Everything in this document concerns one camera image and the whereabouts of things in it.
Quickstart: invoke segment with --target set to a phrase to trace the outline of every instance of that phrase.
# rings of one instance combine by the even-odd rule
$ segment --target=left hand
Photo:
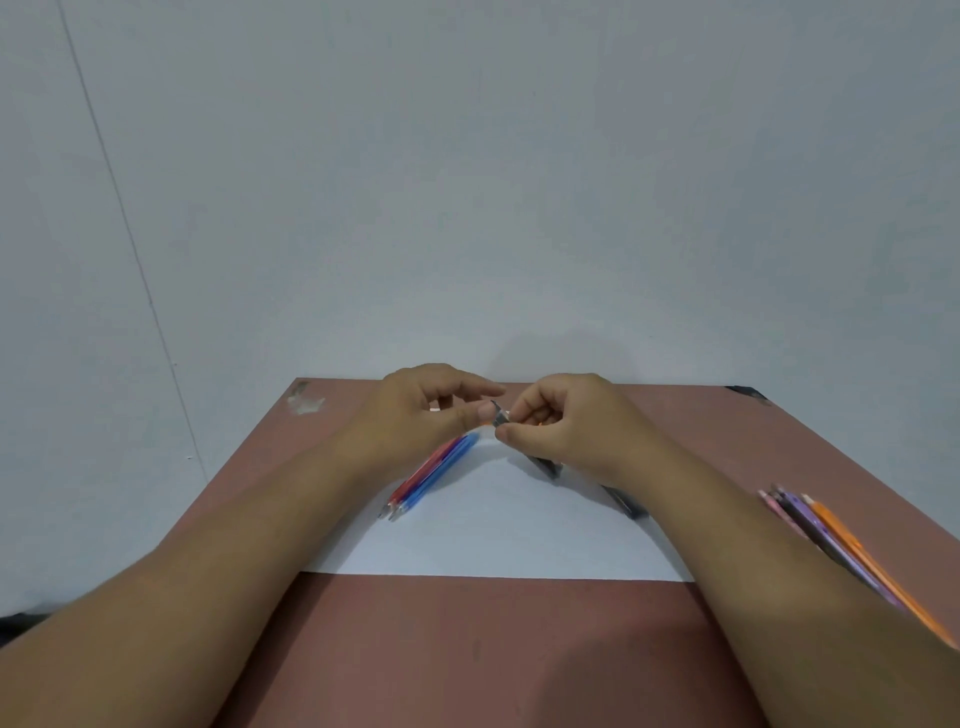
[[[387,375],[335,436],[337,454],[370,488],[412,473],[434,450],[491,422],[500,384],[449,364],[422,364]],[[454,405],[453,398],[464,402]],[[430,411],[436,401],[440,412]]]

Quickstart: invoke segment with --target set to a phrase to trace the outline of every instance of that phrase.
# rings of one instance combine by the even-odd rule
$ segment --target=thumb
[[[496,406],[490,400],[470,401],[430,414],[437,423],[441,438],[447,441],[492,422]]]
[[[560,434],[557,430],[563,426],[564,423],[543,426],[510,423],[498,427],[494,435],[501,443],[524,455],[559,461],[562,458],[557,446],[557,436]]]

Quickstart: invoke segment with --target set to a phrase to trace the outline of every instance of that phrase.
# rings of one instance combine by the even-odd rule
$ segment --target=fingernail
[[[492,422],[493,418],[496,417],[496,405],[489,400],[485,401],[477,407],[477,415],[482,422]]]

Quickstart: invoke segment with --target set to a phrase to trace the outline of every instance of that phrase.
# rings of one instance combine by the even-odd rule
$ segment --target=white wall
[[[57,6],[0,7],[0,49],[3,615],[124,568],[204,479]]]
[[[66,0],[215,472],[294,376],[751,384],[960,534],[938,0]]]

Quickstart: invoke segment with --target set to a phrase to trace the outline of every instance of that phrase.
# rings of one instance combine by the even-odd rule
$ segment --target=forearm
[[[659,433],[618,479],[684,558],[774,725],[955,722],[957,655],[756,498]]]
[[[0,722],[208,725],[356,478],[308,451],[0,651]]]

